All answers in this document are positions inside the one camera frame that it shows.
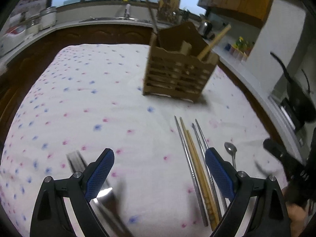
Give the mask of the person's right hand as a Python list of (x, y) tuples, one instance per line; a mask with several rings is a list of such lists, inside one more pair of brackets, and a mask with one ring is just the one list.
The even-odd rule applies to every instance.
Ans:
[[(306, 199), (306, 191), (303, 189), (293, 189), (291, 186), (284, 187), (282, 193), (284, 196), (293, 196), (294, 193), (301, 199)], [(296, 203), (286, 202), (287, 212), (290, 223), (291, 236), (300, 236), (306, 228), (306, 221), (308, 219), (308, 212), (305, 207), (298, 206)]]

